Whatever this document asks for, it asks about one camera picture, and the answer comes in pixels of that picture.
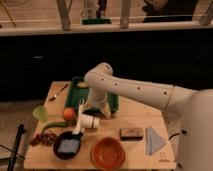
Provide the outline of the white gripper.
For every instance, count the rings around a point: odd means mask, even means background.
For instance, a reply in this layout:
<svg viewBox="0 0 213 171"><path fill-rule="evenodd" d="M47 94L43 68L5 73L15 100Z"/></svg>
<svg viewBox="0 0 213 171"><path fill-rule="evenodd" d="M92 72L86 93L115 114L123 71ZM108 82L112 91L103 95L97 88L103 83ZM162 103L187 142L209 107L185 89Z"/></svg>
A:
<svg viewBox="0 0 213 171"><path fill-rule="evenodd" d="M89 89L88 97L84 104L83 110L88 110L91 108L98 109L107 119L111 117L108 96L104 91L99 91L94 88Z"/></svg>

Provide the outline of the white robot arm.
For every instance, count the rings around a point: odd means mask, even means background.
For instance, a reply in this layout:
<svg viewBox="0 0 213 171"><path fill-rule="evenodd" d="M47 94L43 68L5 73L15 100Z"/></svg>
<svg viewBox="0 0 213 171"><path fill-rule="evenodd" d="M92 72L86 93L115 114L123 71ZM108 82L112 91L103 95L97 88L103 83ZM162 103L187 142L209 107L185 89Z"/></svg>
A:
<svg viewBox="0 0 213 171"><path fill-rule="evenodd" d="M84 76L87 106L106 106L108 92L181 116L176 171L213 171L213 89L192 90L118 78L108 63Z"/></svg>

